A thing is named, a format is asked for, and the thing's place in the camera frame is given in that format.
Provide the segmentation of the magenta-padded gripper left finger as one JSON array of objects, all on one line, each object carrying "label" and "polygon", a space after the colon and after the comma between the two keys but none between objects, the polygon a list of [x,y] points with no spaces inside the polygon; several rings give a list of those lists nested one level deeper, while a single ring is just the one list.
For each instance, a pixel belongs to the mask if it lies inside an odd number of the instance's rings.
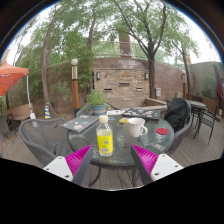
[{"label": "magenta-padded gripper left finger", "polygon": [[76,185],[81,185],[92,157],[93,146],[88,145],[67,157],[56,157],[44,167],[44,170]]}]

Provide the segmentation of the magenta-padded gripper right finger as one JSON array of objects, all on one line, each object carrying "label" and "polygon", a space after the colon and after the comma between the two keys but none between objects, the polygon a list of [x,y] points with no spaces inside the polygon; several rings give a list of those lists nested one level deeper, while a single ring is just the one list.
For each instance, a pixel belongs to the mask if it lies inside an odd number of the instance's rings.
[{"label": "magenta-padded gripper right finger", "polygon": [[182,166],[167,154],[157,155],[137,145],[131,145],[131,156],[144,185],[182,169]]}]

